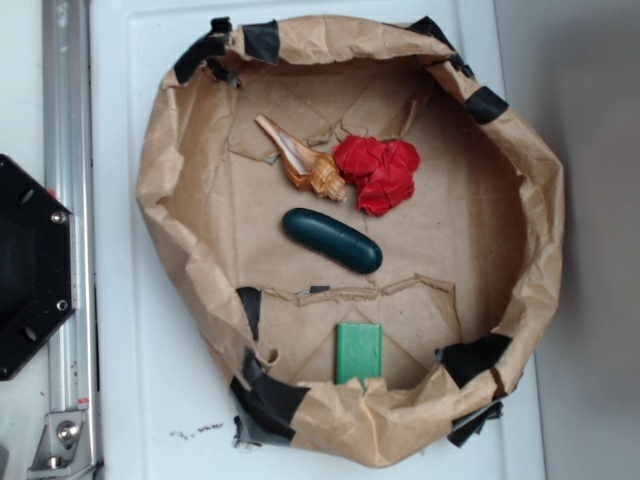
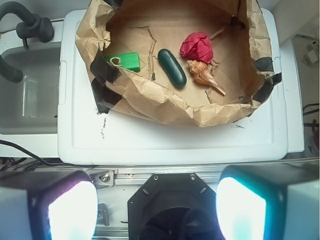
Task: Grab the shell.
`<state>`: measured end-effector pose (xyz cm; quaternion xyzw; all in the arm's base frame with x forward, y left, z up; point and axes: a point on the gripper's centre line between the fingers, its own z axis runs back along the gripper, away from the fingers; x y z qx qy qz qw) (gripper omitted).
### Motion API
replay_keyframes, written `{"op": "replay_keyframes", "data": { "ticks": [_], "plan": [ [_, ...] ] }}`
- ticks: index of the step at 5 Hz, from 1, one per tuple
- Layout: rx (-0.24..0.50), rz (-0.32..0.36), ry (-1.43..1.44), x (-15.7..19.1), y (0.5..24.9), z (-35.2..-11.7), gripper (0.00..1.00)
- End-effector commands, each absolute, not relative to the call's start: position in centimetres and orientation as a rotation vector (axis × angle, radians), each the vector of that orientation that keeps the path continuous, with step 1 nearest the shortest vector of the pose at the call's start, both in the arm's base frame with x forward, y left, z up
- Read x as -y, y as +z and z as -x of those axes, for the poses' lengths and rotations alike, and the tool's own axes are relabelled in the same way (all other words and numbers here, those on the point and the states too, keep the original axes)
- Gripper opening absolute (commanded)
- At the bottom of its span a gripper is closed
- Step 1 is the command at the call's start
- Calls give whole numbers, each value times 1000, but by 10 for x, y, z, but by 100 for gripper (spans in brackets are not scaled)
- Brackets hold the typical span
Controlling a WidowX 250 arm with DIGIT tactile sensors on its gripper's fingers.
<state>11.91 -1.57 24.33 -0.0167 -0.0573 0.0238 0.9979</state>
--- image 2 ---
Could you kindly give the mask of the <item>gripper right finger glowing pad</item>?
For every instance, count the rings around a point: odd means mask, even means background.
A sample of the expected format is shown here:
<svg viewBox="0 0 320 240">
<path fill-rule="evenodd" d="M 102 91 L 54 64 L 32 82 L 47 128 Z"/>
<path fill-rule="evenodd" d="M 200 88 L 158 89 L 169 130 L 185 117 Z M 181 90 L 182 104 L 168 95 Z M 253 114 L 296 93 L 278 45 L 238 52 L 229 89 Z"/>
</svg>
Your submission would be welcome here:
<svg viewBox="0 0 320 240">
<path fill-rule="evenodd" d="M 216 213 L 227 240 L 318 240 L 319 166 L 229 165 L 217 185 Z"/>
</svg>

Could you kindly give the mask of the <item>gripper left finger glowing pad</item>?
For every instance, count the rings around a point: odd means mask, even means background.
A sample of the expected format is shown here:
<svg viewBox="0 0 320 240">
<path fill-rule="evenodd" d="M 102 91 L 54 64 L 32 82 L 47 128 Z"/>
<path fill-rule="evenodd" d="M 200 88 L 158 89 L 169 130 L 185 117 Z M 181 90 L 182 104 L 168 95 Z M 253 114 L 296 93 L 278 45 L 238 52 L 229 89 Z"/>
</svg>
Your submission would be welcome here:
<svg viewBox="0 0 320 240">
<path fill-rule="evenodd" d="M 2 240 L 91 240 L 98 194 L 90 176 L 76 171 L 2 171 Z"/>
</svg>

